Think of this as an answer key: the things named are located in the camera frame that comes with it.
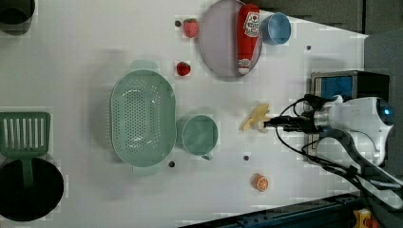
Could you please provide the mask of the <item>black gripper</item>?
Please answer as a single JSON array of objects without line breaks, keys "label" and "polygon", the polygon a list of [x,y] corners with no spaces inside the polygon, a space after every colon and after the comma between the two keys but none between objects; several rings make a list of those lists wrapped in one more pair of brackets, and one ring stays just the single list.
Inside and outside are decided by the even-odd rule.
[{"label": "black gripper", "polygon": [[[284,116],[278,116],[271,118],[265,124],[286,124],[287,118]],[[312,117],[299,116],[290,117],[288,124],[284,127],[285,131],[291,132],[303,132],[303,133],[317,133],[314,119]]]}]

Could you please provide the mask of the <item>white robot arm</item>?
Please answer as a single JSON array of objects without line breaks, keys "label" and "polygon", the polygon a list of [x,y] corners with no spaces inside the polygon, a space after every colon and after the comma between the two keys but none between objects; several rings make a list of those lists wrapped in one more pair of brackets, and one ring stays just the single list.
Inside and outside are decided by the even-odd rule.
[{"label": "white robot arm", "polygon": [[384,171],[387,140],[394,127],[393,110],[378,97],[344,101],[307,94],[300,99],[311,108],[296,116],[284,113],[259,124],[286,132],[315,135],[297,152],[328,172],[358,188],[364,196],[377,199],[393,212],[402,210],[402,181]]}]

